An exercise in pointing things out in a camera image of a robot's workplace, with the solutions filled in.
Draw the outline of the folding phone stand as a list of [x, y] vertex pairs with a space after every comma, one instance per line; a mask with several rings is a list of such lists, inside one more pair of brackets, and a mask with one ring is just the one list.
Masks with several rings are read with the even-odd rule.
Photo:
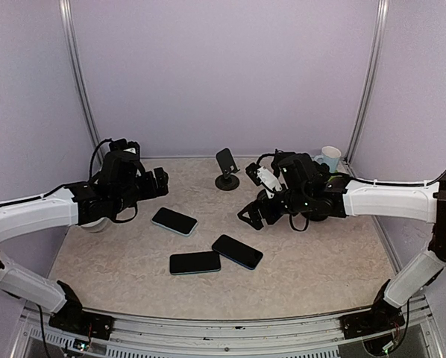
[[235, 174], [239, 171], [229, 148], [224, 148], [216, 154], [216, 161], [221, 174], [215, 179], [215, 185], [223, 191], [232, 191], [239, 186], [239, 179]]

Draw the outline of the phone with dark-blue case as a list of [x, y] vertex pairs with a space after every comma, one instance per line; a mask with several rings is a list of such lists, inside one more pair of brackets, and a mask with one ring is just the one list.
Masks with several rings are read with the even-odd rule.
[[263, 258], [261, 251], [224, 234], [212, 244], [212, 249], [249, 270], [254, 270]]

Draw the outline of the phone with light-blue case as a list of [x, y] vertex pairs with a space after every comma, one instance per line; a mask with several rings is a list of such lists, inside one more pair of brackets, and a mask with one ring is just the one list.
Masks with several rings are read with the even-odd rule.
[[198, 224], [196, 219], [165, 207], [154, 214], [151, 222], [181, 236], [190, 236]]

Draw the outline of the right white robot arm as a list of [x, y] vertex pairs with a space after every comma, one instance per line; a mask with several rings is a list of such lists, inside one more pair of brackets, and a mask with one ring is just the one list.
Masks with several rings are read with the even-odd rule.
[[276, 223], [282, 216], [302, 215], [309, 221], [329, 217], [388, 216], [414, 219], [433, 226], [432, 238], [381, 289], [365, 323], [381, 331], [419, 289], [446, 267], [446, 172], [422, 182], [380, 182], [331, 172], [307, 153], [275, 151], [271, 167], [259, 161], [245, 169], [263, 190], [238, 214], [256, 230]]

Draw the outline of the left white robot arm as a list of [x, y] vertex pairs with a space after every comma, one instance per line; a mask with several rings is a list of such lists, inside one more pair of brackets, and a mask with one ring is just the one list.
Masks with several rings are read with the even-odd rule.
[[[61, 184], [43, 194], [0, 201], [0, 243], [54, 227], [122, 223], [119, 214], [141, 201], [168, 194], [169, 176], [163, 168], [146, 170], [140, 146], [126, 139], [106, 139], [109, 151], [98, 171], [86, 181]], [[89, 316], [72, 288], [49, 280], [0, 253], [0, 290], [32, 301], [79, 332]]]

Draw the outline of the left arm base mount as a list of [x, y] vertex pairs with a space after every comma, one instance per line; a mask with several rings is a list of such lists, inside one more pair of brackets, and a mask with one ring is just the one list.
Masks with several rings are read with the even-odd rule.
[[48, 324], [62, 331], [86, 336], [91, 339], [108, 340], [112, 333], [114, 318], [109, 315], [83, 311], [75, 318], [69, 319], [52, 315]]

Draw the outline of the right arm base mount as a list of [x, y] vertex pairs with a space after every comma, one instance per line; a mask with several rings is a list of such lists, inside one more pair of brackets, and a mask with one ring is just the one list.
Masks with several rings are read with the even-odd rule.
[[339, 320], [345, 339], [372, 335], [405, 325], [405, 318], [401, 312], [388, 314], [369, 310], [343, 315]]

